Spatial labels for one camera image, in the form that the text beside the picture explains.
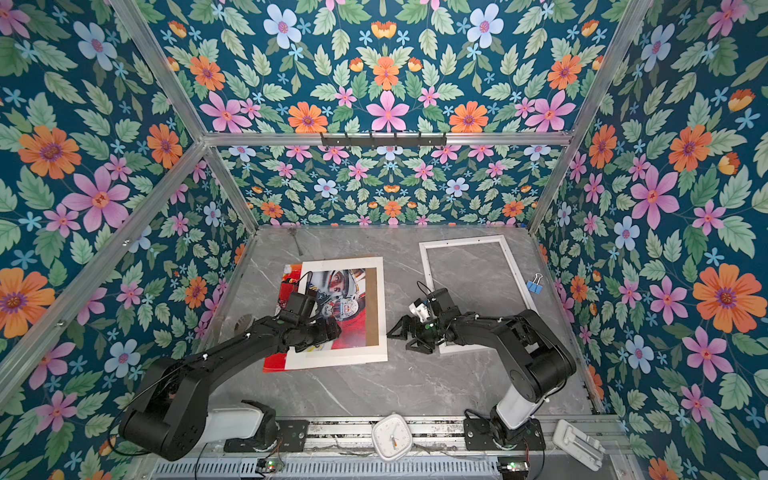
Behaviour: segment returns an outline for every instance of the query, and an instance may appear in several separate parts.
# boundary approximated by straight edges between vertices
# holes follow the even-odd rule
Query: yellow orange flower
[[[269,218],[280,218],[283,216],[283,208],[273,202],[264,202],[261,204],[261,210]]]
[[[599,24],[600,22],[598,22],[597,20],[590,20],[589,22],[585,23],[584,26],[581,27],[581,34],[585,37],[592,35],[594,31],[598,29]]]
[[[235,265],[240,263],[240,261],[243,259],[244,252],[245,252],[245,243],[241,243],[235,249]]]
[[[202,276],[193,278],[190,281],[190,285],[187,287],[185,293],[187,297],[184,302],[190,306],[190,308],[197,308],[203,304],[205,300],[205,294],[208,293],[207,282]]]
[[[208,57],[201,55],[200,58],[192,57],[190,63],[190,71],[192,75],[196,75],[194,79],[197,83],[212,91],[224,89],[224,82],[227,80],[216,62],[208,61]]]
[[[768,302],[752,295],[763,288],[752,273],[739,276],[738,266],[722,263],[719,272],[710,266],[699,277],[703,283],[694,284],[694,298],[702,300],[696,305],[702,318],[714,317],[714,327],[725,333],[733,331],[734,323],[741,333],[757,328],[752,315],[764,317]]]
[[[392,87],[397,85],[399,81],[398,73],[400,73],[400,68],[395,65],[395,61],[391,57],[381,57],[379,64],[373,67],[373,74],[375,75],[373,80],[384,90],[392,90]]]
[[[603,125],[600,131],[592,137],[592,145],[589,147],[589,163],[592,167],[602,168],[614,157],[616,148],[616,129],[613,125]]]
[[[584,284],[584,279],[579,275],[571,280],[571,293],[573,294],[574,300],[579,303],[587,299],[587,286]]]
[[[510,202],[504,205],[502,212],[504,212],[505,217],[516,217],[523,213],[523,209],[525,209],[525,205],[522,202]]]
[[[712,134],[705,133],[703,125],[697,125],[693,130],[686,127],[680,132],[680,138],[672,140],[670,163],[674,164],[674,169],[679,172],[694,171],[699,166],[699,162],[710,154],[711,143]]]
[[[652,458],[648,473],[653,480],[679,480],[677,473],[670,470],[667,463],[661,458]]]
[[[717,168],[720,169],[722,174],[735,175],[739,171],[741,161],[739,155],[736,152],[730,152],[723,155],[720,162],[717,164]]]
[[[453,125],[451,131],[455,134],[479,134],[488,124],[488,117],[485,116],[487,113],[488,109],[483,105],[478,106],[476,101],[468,101],[466,106],[459,105],[449,120]]]
[[[755,94],[747,88],[746,90],[736,90],[733,95],[730,96],[728,101],[728,108],[731,111],[739,111],[742,108],[746,108],[747,105],[752,103],[755,99]]]
[[[48,175],[62,179],[64,174],[71,174],[74,166],[80,164],[81,157],[75,153],[80,147],[67,138],[67,132],[56,127],[50,131],[48,127],[39,125],[35,127],[34,135],[23,134],[18,142],[24,147],[18,151],[22,161],[32,164],[29,169],[41,177]]]
[[[597,390],[598,396],[600,397],[600,400],[605,397],[605,392],[603,391],[603,379],[600,378],[600,374],[597,372],[597,370],[594,369],[592,365],[589,365],[587,367],[589,370],[589,374],[592,375],[592,383],[594,383],[594,389]]]
[[[580,72],[581,58],[578,55],[574,57],[565,55],[562,60],[558,60],[552,65],[552,71],[547,76],[549,86],[558,90],[564,90],[568,85],[576,81],[576,75]]]
[[[397,31],[397,24],[395,22],[373,22],[371,24],[371,32],[376,38],[392,38]]]
[[[164,168],[173,167],[182,154],[179,137],[166,124],[152,125],[149,128],[147,146],[152,150],[152,158]]]
[[[353,58],[349,63],[349,69],[351,71],[362,71],[362,58]]]
[[[422,65],[422,61],[421,61],[421,60],[419,60],[419,59],[418,59],[418,58],[416,58],[416,57],[411,57],[411,59],[410,59],[410,60],[408,60],[408,69],[409,69],[410,71],[419,71],[419,70],[421,70],[423,67],[424,67],[424,65]]]
[[[187,28],[175,20],[168,22],[168,28],[170,28],[170,30],[175,33],[178,38],[184,38],[187,36]]]
[[[328,131],[328,119],[321,113],[316,105],[310,107],[305,101],[300,101],[296,107],[288,110],[291,116],[288,124],[296,128],[298,134],[324,134]]]
[[[391,201],[384,206],[384,213],[394,218],[402,213],[402,207],[395,201]]]
[[[43,306],[55,300],[52,288],[43,288],[48,279],[38,272],[24,278],[20,268],[0,270],[0,329],[5,327],[5,338],[27,333],[27,323],[35,325],[45,313]]]

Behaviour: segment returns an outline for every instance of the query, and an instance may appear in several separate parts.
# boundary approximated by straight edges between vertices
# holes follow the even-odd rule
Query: binder clip
[[[539,282],[541,282],[541,279],[543,279],[544,276],[540,273],[536,273],[536,276],[534,276],[533,280],[528,281],[528,289],[532,291],[533,293],[541,293],[541,288],[543,285],[541,285]]]

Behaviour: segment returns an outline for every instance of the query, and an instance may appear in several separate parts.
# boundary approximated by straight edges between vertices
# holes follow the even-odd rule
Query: pink flower
[[[176,191],[170,195],[170,204],[175,205],[176,202],[181,202],[182,204],[185,204],[187,202],[187,197],[184,194],[189,189],[190,188],[186,184],[179,185]]]
[[[426,5],[429,3],[429,6],[432,7],[432,10],[437,10],[440,6],[440,0],[419,0],[419,3],[422,5]]]
[[[574,307],[573,297],[565,294],[565,288],[555,287],[555,290],[557,290],[558,295],[560,296],[560,304],[563,306],[563,310],[565,311],[565,316],[568,318],[569,322],[574,323],[576,319],[574,318],[574,313],[571,312],[571,309]]]
[[[701,422],[702,417],[709,421],[714,422],[710,407],[715,404],[710,397],[701,396],[701,389],[697,384],[688,389],[688,387],[680,387],[685,398],[680,402],[684,409],[690,410],[690,416],[696,420],[696,423]]]
[[[589,328],[584,325],[579,327],[579,330],[581,332],[578,335],[581,337],[581,341],[584,342],[585,345],[589,345],[592,342],[592,332],[590,332]]]
[[[697,369],[703,364],[704,376],[710,382],[714,382],[717,379],[715,367],[724,373],[732,372],[733,367],[728,360],[717,355],[725,352],[728,343],[724,339],[714,339],[712,342],[709,342],[709,339],[707,331],[699,326],[696,328],[696,339],[687,336],[683,339],[683,343],[690,351],[694,352],[688,356],[688,366]]]
[[[386,127],[387,132],[391,132],[393,127],[395,130],[405,130],[406,123],[400,117],[408,113],[408,105],[395,105],[395,95],[389,90],[384,90],[381,101],[381,106],[376,104],[366,106],[368,113],[379,117],[371,123],[371,130],[379,131],[383,130],[384,127]]]
[[[64,393],[58,390],[51,397],[51,405],[39,406],[35,409],[38,416],[42,417],[42,420],[38,424],[38,433],[42,432],[48,426],[51,426],[51,430],[58,432],[64,425],[64,419],[77,414],[78,407],[70,406],[78,399],[77,393],[70,393],[67,398],[64,398]]]
[[[83,194],[69,194],[61,201],[72,210],[85,210],[88,212],[83,217],[85,230],[92,232],[101,227],[101,218],[109,223],[110,227],[117,228],[128,217],[128,210],[118,203],[119,200],[128,198],[131,189],[125,185],[115,185],[110,188],[109,172],[106,168],[99,167],[94,174],[94,185],[83,174],[74,174],[74,183],[85,192]]]
[[[630,189],[632,197],[642,200],[632,209],[632,218],[642,218],[648,212],[648,226],[655,230],[661,221],[659,208],[668,214],[680,209],[674,195],[663,195],[672,190],[676,183],[677,172],[670,172],[659,181],[659,171],[656,167],[649,167],[645,174],[645,187],[635,184]]]
[[[119,178],[120,181],[125,182],[128,181],[127,175],[134,173],[130,167],[125,166],[126,163],[127,161],[125,160],[125,157],[117,158],[114,155],[110,155],[109,163],[104,164],[104,168],[112,172],[110,175],[112,180],[117,180]]]
[[[215,131],[225,131],[229,128],[230,132],[239,134],[242,131],[240,127],[250,127],[253,125],[250,120],[242,115],[238,115],[240,113],[239,101],[229,100],[225,107],[224,100],[212,91],[208,92],[208,101],[213,105],[202,104],[200,109],[206,115],[216,117],[216,120],[214,120]]]
[[[326,8],[328,8],[331,12],[333,12],[333,7],[337,3],[339,5],[345,5],[346,4],[346,0],[326,0]]]
[[[587,168],[584,165],[586,161],[587,154],[576,154],[576,157],[571,160],[571,164],[568,165],[571,168],[571,180],[574,180],[576,183],[581,181],[581,175],[587,173]]]
[[[619,292],[621,292],[621,302],[629,303],[630,308],[634,308],[635,302],[641,298],[637,292],[637,282],[630,282],[628,278],[624,279],[623,286],[619,286]]]
[[[117,300],[118,302],[123,302],[123,308],[126,310],[131,308],[131,304],[138,305],[141,301],[139,296],[144,292],[144,289],[140,288],[136,282],[131,282],[130,285],[123,283],[120,285],[120,290],[123,293],[118,295]]]
[[[714,25],[710,30],[710,34],[707,35],[707,40],[715,38],[717,32],[723,37],[727,37],[730,33],[730,29],[733,28],[733,21],[742,18],[749,11],[747,6],[741,0],[723,0],[720,3],[721,12],[714,12],[708,19],[707,23]]]
[[[298,161],[300,164],[304,163],[305,158],[312,158],[309,145],[292,145],[286,148],[288,149],[286,152],[288,158],[296,157],[296,161]]]
[[[486,173],[491,176],[491,178],[496,176],[501,176],[504,173],[504,165],[502,164],[502,161],[498,161],[495,164],[491,163],[491,166],[487,169]]]
[[[221,300],[221,294],[222,290],[220,290],[218,287],[214,290],[214,294],[212,298],[206,298],[205,299],[205,308],[206,310],[203,315],[200,316],[200,322],[197,324],[197,327],[195,327],[195,333],[197,334],[197,338],[203,338],[205,336],[205,333],[208,331],[208,326],[210,325],[210,321],[213,319],[214,315],[216,315],[216,309],[219,308],[219,301]]]
[[[473,149],[469,151],[469,156],[477,157],[477,161],[493,156],[493,145],[470,145],[469,147]]]
[[[536,111],[535,101],[528,100],[528,97],[523,97],[523,101],[516,104],[515,109],[517,110],[515,112],[516,117],[522,116],[523,118],[528,118],[528,114],[532,114]]]
[[[424,102],[424,108],[427,108],[429,105],[437,105],[438,98],[440,98],[440,94],[435,91],[435,87],[429,87],[429,90],[422,88],[422,96],[419,97],[419,101]]]
[[[432,152],[432,158],[439,158],[440,164],[445,164],[445,162],[448,161],[448,159],[456,160],[458,158],[458,155],[456,152],[458,149],[460,149],[460,145],[445,145],[440,150],[435,150]]]
[[[324,151],[323,160],[333,160],[336,165],[341,164],[342,158],[348,158],[349,152],[344,151],[344,147],[320,147],[320,151]]]
[[[355,180],[360,180],[361,178],[368,178],[368,174],[366,173],[368,171],[367,168],[362,166],[360,164],[360,161],[357,161],[357,163],[353,167],[349,167],[349,177],[354,177]]]
[[[29,38],[29,32],[22,23],[29,22],[29,15],[21,10],[12,10],[12,0],[0,0],[0,32],[3,35],[16,33],[24,38]]]
[[[336,100],[339,101],[339,106],[346,105],[352,108],[352,102],[357,101],[357,97],[352,95],[352,88],[344,90],[344,87],[339,87],[339,93],[335,94]]]
[[[176,235],[179,237],[190,231],[190,228],[188,227],[190,219],[184,218],[184,214],[181,212],[176,215],[171,215],[170,220],[173,222],[171,229],[176,232]]]
[[[56,211],[47,210],[43,213],[45,218],[50,222],[45,226],[45,229],[49,232],[58,232],[62,237],[69,237],[69,230],[80,230],[80,224],[75,222],[74,219],[78,217],[78,212],[67,212],[67,207],[62,204],[56,206]]]
[[[584,191],[587,192],[587,202],[596,204],[600,200],[600,194],[605,192],[605,187],[600,185],[603,181],[603,174],[589,174],[589,183],[584,185]]]
[[[285,177],[290,180],[293,175],[296,175],[296,171],[293,169],[292,164],[285,165],[285,162],[279,162],[277,164],[277,173],[281,177]]]
[[[93,296],[88,301],[88,304],[78,312],[78,323],[85,325],[91,318],[91,313],[95,313],[96,315],[104,313],[104,304],[102,302],[97,302],[96,300],[103,299],[106,294],[106,288],[100,286],[96,289]]]
[[[538,98],[536,100],[535,108],[538,114],[531,115],[531,117],[525,121],[525,124],[529,127],[538,125],[536,131],[548,131],[550,125],[552,130],[562,130],[565,128],[565,120],[560,118],[561,115],[570,114],[576,104],[565,104],[565,90],[560,90],[552,97],[552,103],[549,103],[544,98]]]
[[[632,166],[629,168],[629,173],[632,174],[632,181],[637,181],[638,178],[645,180],[645,171],[650,167],[650,162],[645,161],[645,154],[642,154],[640,158],[632,159]]]
[[[681,303],[678,303],[685,300],[688,290],[685,290],[681,286],[672,290],[672,280],[670,280],[670,277],[665,276],[661,280],[661,288],[659,288],[658,285],[651,285],[650,293],[660,299],[654,300],[650,305],[650,309],[654,312],[663,310],[664,322],[666,322],[667,325],[670,325],[672,320],[674,320],[673,312],[680,318],[688,318],[688,310],[686,310]]]
[[[584,218],[584,231],[592,235],[598,229],[598,216],[588,213]]]
[[[206,167],[208,167],[208,164],[205,163],[205,160],[197,162],[197,165],[194,166],[194,170],[192,170],[192,180],[194,180],[194,183],[199,184],[200,180],[208,178],[208,175],[205,173]]]
[[[413,171],[416,172],[416,178],[421,178],[422,180],[426,180],[427,178],[431,177],[435,173],[432,171],[433,166],[429,165],[427,167],[427,164],[422,162],[421,165],[414,168]]]
[[[38,364],[38,368],[29,377],[29,386],[33,390],[39,389],[45,383],[45,379],[48,378],[49,371],[51,375],[64,375],[68,370],[67,363],[59,359],[72,353],[72,350],[74,350],[74,343],[67,342],[48,352],[48,355],[43,357],[43,360]]]
[[[254,104],[253,100],[250,98],[248,100],[240,100],[240,113],[241,114],[248,114],[248,118],[253,120],[254,118],[261,118],[261,113],[259,113],[259,110],[261,110],[261,105]]]
[[[704,235],[709,236],[712,227],[715,227],[718,230],[725,227],[725,223],[720,219],[724,213],[725,207],[715,208],[715,203],[712,199],[709,199],[707,204],[704,205],[704,208],[694,208],[694,214],[698,218],[694,220],[692,225],[694,228],[700,228],[704,232]]]

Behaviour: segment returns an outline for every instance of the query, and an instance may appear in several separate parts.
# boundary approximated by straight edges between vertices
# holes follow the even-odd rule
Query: white clock
[[[385,462],[393,462],[413,447],[413,436],[406,420],[396,413],[382,419],[371,431],[373,448]]]

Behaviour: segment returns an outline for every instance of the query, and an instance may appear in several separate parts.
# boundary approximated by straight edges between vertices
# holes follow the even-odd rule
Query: floral wallpaper
[[[0,34],[1,359],[189,139],[103,2],[2,0]]]
[[[246,236],[200,161],[5,406],[0,478],[123,478],[130,459],[111,451],[112,421],[154,360],[196,351]],[[0,270],[4,283],[23,274]]]
[[[647,475],[764,479],[768,4],[657,4],[541,252]]]
[[[211,131],[543,132],[571,126],[625,3],[158,2],[152,28]],[[260,223],[520,225],[560,149],[222,151]]]

